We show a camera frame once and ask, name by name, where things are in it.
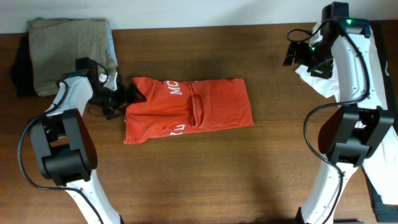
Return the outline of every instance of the wooden table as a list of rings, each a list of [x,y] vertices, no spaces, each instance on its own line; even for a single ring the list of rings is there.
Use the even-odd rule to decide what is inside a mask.
[[[254,126],[213,133],[150,139],[124,145],[123,118],[83,119],[98,152],[98,175],[126,223],[239,223],[292,218],[310,194],[320,165],[303,140],[305,115],[332,102],[283,67],[286,33],[313,24],[231,26],[113,32],[124,83],[158,80],[244,78]],[[383,22],[389,73],[398,96],[398,22]],[[8,71],[20,34],[0,35],[1,223],[84,223],[65,192],[33,189],[17,165],[17,142],[27,120],[46,110],[49,97],[17,98]],[[320,126],[335,108],[309,123],[316,144]],[[23,155],[29,175],[39,174],[29,138]],[[336,219],[375,223],[360,169],[338,205]]]

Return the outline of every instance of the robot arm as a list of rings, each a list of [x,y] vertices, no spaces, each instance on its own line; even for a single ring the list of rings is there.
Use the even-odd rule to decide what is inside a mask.
[[[329,164],[322,162],[313,190],[297,213],[295,222],[300,224],[333,223],[335,207],[347,181],[373,155],[394,122],[394,113],[385,104],[381,71],[374,72],[369,66],[368,22],[349,18],[348,4],[339,2],[323,9],[322,20],[320,33],[314,34],[309,44],[292,41],[284,65],[290,65],[294,58],[296,63],[308,67],[311,76],[327,79],[335,60],[338,101],[357,102],[339,103],[338,111],[320,130],[318,148]],[[353,45],[360,49],[364,64]]]
[[[85,196],[66,190],[86,221],[117,224],[123,220],[110,205],[98,180],[96,150],[81,116],[89,101],[103,108],[112,108],[120,105],[123,99],[109,97],[121,94],[116,88],[117,78],[113,76],[101,86],[95,63],[88,58],[76,61],[77,71],[65,74],[59,83],[60,90],[49,108],[52,112],[35,123],[29,134],[41,174],[56,185],[77,189]],[[107,105],[99,100],[103,98],[107,98]],[[57,145],[57,141],[63,138],[67,138],[68,143]]]

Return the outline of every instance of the white cloth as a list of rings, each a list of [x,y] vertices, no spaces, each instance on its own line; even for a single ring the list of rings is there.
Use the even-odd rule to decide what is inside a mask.
[[[377,66],[380,67],[373,36],[371,37],[369,55],[370,66],[373,72],[374,69],[377,69]],[[308,83],[325,98],[334,96],[336,101],[339,101],[340,90],[336,68],[337,66],[334,63],[333,75],[328,80],[312,77],[304,65],[299,66],[296,69],[296,73],[300,75],[303,81]],[[381,196],[383,203],[398,205],[398,136],[393,127],[390,128],[373,156],[365,159],[362,166],[377,193]]]

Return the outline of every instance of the black cloth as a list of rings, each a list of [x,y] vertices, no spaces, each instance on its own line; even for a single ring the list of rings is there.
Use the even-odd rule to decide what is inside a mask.
[[[379,223],[395,223],[398,222],[398,206],[384,205],[380,195],[377,194],[372,183],[366,179],[369,187],[369,194],[371,196],[373,212],[376,215],[376,220]]]
[[[17,96],[37,96],[33,86],[32,60],[30,59],[29,35],[26,33],[20,43],[17,57],[12,64],[10,76],[17,88]]]
[[[134,83],[129,84],[129,88],[126,92],[126,101],[127,103],[142,103],[146,102],[147,98],[142,94]]]

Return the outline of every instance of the orange shirt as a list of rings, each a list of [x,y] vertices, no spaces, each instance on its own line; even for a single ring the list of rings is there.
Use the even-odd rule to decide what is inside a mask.
[[[133,82],[147,101],[127,107],[125,144],[253,125],[243,79],[160,82],[136,77]]]

